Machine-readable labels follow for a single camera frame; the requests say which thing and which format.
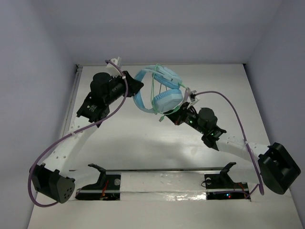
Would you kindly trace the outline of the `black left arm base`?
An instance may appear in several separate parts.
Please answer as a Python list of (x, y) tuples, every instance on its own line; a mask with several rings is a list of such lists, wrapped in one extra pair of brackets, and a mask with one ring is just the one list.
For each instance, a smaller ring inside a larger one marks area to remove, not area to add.
[(101, 201), (113, 201), (120, 200), (120, 184), (121, 174), (107, 174), (107, 170), (96, 165), (88, 164), (99, 171), (99, 177), (97, 181), (92, 184), (87, 184), (77, 189), (75, 198), (77, 200), (101, 200)]

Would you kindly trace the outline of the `aluminium rail left side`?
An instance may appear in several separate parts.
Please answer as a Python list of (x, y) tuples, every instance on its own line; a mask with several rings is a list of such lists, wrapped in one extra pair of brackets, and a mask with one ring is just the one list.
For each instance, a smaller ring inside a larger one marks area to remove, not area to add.
[(59, 170), (63, 174), (67, 174), (77, 154), (81, 150), (79, 146), (79, 137), (73, 132), (77, 129), (77, 121), (73, 112), (77, 90), (80, 82), (83, 66), (77, 65), (72, 92), (68, 101), (68, 107), (64, 117), (63, 125), (60, 133), (61, 142), (52, 150), (50, 155), (44, 160), (46, 168), (50, 171)]

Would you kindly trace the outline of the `white front platform board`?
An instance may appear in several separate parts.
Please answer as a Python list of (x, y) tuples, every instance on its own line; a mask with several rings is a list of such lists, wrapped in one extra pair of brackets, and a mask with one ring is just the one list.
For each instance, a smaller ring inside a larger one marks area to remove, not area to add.
[(33, 209), (30, 229), (300, 229), (290, 194), (250, 200), (69, 201)]

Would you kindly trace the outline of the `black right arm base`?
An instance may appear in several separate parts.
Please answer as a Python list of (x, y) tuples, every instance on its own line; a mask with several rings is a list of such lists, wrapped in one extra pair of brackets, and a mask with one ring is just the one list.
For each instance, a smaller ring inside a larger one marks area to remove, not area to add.
[(233, 182), (228, 175), (235, 165), (236, 162), (230, 162), (219, 172), (204, 175), (201, 186), (206, 190), (207, 200), (251, 199), (248, 184)]

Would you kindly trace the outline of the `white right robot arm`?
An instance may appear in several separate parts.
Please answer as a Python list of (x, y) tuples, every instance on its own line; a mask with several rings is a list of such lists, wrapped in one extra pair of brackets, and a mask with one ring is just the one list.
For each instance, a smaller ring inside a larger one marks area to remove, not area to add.
[(234, 165), (220, 175), (224, 187), (239, 182), (262, 184), (283, 195), (301, 174), (300, 167), (282, 144), (267, 146), (231, 135), (217, 125), (218, 119), (210, 108), (197, 112), (185, 103), (176, 112), (165, 115), (175, 125), (186, 124), (201, 133), (201, 140), (208, 148), (249, 161), (247, 166)]

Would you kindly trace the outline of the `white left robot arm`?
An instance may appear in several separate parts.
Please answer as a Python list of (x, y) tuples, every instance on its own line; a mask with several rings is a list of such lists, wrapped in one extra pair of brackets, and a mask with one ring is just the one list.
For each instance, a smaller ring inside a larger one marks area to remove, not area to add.
[(33, 197), (32, 188), (58, 203), (65, 203), (75, 189), (75, 179), (68, 176), (71, 163), (88, 138), (103, 121), (118, 112), (110, 112), (109, 106), (117, 99), (136, 95), (144, 84), (132, 78), (127, 71), (113, 77), (108, 73), (97, 73), (90, 83), (90, 92), (77, 111), (70, 132), (48, 147), (29, 170), (28, 193), (32, 202), (42, 208)]

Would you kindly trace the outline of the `light blue headphones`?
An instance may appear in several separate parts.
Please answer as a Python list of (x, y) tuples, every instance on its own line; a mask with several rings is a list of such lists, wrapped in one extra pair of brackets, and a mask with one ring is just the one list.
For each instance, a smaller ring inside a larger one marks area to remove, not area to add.
[[(152, 74), (152, 89), (151, 89), (151, 105), (150, 109), (146, 108), (141, 92), (138, 92), (134, 97), (135, 105), (143, 112), (151, 114), (163, 114), (170, 110), (174, 110), (183, 101), (183, 94), (180, 89), (183, 85), (181, 77), (171, 69), (160, 64), (149, 65), (141, 69), (136, 75), (135, 80), (142, 81), (147, 73)], [(154, 94), (154, 82), (157, 81), (167, 90)]]

